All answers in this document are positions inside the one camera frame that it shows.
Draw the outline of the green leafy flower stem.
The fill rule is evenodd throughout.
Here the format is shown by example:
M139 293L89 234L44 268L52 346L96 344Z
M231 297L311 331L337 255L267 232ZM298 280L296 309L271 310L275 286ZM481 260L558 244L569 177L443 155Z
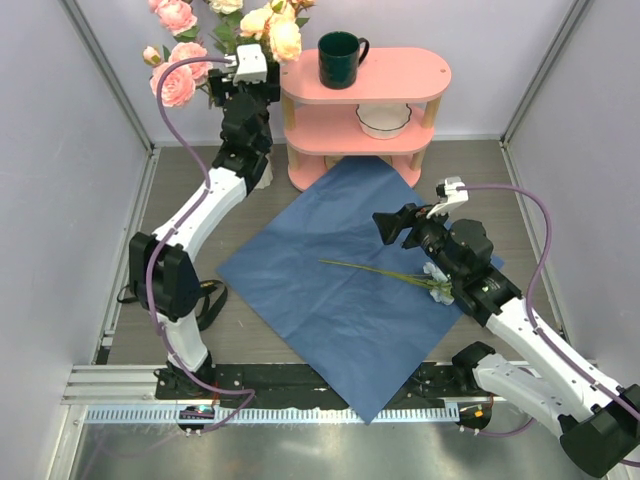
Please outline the green leafy flower stem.
M224 54L233 54L238 45L244 1L208 0L206 4L219 19L211 34L214 45Z

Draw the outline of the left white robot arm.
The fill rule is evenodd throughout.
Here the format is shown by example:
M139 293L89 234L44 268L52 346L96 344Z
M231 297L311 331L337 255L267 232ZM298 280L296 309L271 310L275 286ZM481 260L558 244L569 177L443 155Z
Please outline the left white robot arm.
M214 69L209 85L223 110L222 146L178 212L152 234L138 232L129 242L129 290L166 343L167 372L179 376L179 388L193 399L205 397L215 378L201 337L215 316L196 312L203 293L193 262L221 220L270 182L268 107L280 99L280 68L268 63L255 82L239 70Z

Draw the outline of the dark green mug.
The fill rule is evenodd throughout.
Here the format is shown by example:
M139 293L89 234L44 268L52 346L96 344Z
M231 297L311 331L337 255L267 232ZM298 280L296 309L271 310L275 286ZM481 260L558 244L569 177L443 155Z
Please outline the dark green mug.
M334 90L351 87L369 49L370 42L366 38L349 32L334 31L323 35L318 41L321 84Z

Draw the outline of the floral round plate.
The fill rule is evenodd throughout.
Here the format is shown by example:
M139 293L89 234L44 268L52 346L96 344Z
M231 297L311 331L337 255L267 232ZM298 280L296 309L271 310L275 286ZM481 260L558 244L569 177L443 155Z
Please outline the floral round plate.
M332 168L334 168L339 162L341 162L344 159L343 156L338 155L338 156L325 156L324 157L324 164L325 167L330 170Z

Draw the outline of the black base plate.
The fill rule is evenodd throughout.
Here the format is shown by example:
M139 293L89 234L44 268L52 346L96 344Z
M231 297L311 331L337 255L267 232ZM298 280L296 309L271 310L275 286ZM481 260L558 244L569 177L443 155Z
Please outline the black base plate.
M171 364L155 368L153 374L157 380L155 397L159 400L219 401L226 408L235 408L244 399L242 395L221 396L206 390ZM213 385L233 391L253 389L256 397L249 404L251 408L344 410L348 407L340 394L306 364L219 364L214 369ZM488 395L460 368L423 362L383 407L435 407L442 406L446 398L469 401Z

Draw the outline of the pink rose flower stem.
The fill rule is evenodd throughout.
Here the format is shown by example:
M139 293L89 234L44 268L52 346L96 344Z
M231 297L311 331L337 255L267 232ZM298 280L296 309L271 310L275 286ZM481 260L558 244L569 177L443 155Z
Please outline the pink rose flower stem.
M149 0L148 7L176 41L190 42L198 36L198 17L186 1Z

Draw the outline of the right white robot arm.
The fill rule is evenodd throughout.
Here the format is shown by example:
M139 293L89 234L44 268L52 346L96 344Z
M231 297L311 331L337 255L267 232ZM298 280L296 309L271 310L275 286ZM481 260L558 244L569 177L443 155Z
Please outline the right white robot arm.
M451 380L465 395L480 389L517 406L558 438L586 474L603 477L639 445L639 387L621 386L566 343L535 312L518 287L491 263L493 243L481 222L451 225L413 203L372 218L384 244L419 248L450 281L454 303L507 342L534 369L528 374L476 341L456 354Z

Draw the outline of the white scalloped bowl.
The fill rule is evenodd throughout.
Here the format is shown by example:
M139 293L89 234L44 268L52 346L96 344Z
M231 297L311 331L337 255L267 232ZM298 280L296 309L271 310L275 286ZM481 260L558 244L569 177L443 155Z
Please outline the white scalloped bowl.
M378 140L390 140L406 129L412 109L406 103L360 104L356 108L356 116L366 135Z

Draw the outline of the blue wrapping paper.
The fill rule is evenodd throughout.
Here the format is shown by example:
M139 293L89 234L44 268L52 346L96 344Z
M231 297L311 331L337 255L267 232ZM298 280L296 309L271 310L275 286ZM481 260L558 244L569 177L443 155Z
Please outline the blue wrapping paper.
M372 215L419 195L386 162L347 157L219 267L219 275L365 422L461 318L428 290L321 259L419 274Z

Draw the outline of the peach spray rose stem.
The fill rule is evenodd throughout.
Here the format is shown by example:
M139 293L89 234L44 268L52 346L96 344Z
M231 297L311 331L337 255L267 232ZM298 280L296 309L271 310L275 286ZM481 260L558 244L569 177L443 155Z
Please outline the peach spray rose stem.
M300 29L289 1L267 1L260 8L243 12L237 47L257 43L268 62L295 62L302 53Z

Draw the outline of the artificial flower bunch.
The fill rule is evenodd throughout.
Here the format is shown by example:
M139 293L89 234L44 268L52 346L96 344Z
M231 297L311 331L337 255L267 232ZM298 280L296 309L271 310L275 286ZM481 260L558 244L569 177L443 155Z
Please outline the artificial flower bunch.
M414 285L429 291L433 300L443 305L452 305L454 303L453 298L453 286L450 278L444 274L444 272L437 267L434 263L426 262L423 265L423 272L420 274L407 274L394 272L389 270L383 270L366 265L359 265L348 262L334 261L321 259L321 263L336 265L346 268L363 270L371 273L376 273L389 278L393 278L404 283Z

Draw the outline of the black ribbon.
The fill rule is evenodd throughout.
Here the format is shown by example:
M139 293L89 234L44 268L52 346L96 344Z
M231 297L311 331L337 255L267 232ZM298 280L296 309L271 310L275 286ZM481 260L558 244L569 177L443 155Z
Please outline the black ribbon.
M228 287L220 280L200 282L199 299L201 310L196 314L196 322L200 332L207 330L216 320L228 299Z

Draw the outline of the pink three-tier shelf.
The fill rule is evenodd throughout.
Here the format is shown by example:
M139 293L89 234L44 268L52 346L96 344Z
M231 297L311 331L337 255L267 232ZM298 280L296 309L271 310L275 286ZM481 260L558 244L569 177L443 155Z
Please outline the pink three-tier shelf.
M345 156L387 158L413 187L421 177L426 148L435 133L441 97L452 71L439 55L423 48L373 48L358 69L354 85L343 90L323 86L319 54L304 51L281 68L281 106L288 174L300 191L308 189ZM396 138L374 139L359 126L359 104L407 104L408 126Z

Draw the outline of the pink peony flower stem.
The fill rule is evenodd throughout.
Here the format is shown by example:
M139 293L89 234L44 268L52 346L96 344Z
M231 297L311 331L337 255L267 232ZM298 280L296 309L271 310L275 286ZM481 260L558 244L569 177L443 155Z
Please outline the pink peony flower stem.
M161 54L156 48L147 46L142 52L142 57L152 68L149 84L153 94L157 95L159 80L172 65L182 60L207 55L207 49L196 42L180 42L169 54ZM166 77L161 89L162 104L168 108L185 106L193 98L196 90L205 85L212 68L212 62L194 62L173 70Z

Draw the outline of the white ribbed ceramic vase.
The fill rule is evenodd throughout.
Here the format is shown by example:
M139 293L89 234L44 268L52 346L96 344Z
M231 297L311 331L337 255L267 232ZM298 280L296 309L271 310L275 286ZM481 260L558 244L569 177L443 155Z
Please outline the white ribbed ceramic vase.
M273 165L272 165L272 154L268 153L265 156L265 159L266 159L266 165L260 180L256 183L254 187L255 190L264 190L268 188L273 181L274 174L273 174Z

